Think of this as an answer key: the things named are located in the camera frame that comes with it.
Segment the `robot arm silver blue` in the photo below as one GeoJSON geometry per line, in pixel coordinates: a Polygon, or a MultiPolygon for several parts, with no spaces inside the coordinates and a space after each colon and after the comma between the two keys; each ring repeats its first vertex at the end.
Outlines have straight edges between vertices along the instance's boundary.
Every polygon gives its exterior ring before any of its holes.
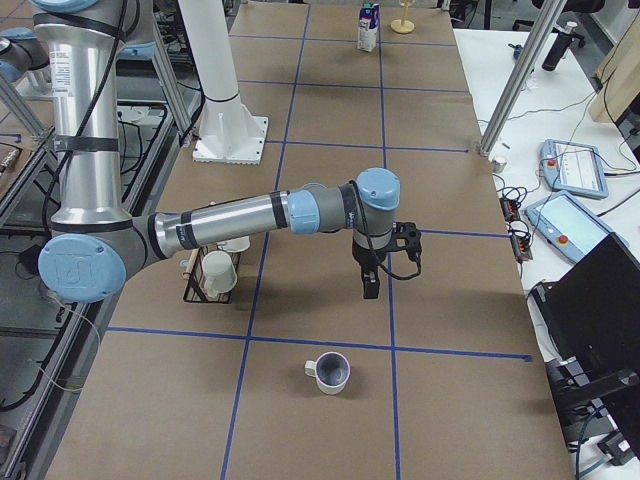
{"type": "Polygon", "coordinates": [[[49,55],[32,30],[13,27],[1,32],[1,74],[8,82],[48,66],[49,55]]]}
{"type": "Polygon", "coordinates": [[[151,36],[147,1],[37,1],[37,36],[49,48],[60,209],[39,256],[39,273],[61,297],[93,303],[120,291],[145,267],[183,250],[287,228],[295,234],[353,233],[364,295],[378,294],[388,253],[408,247],[394,219],[400,182],[370,168],[346,185],[134,217],[122,205],[115,59],[151,36]]]}

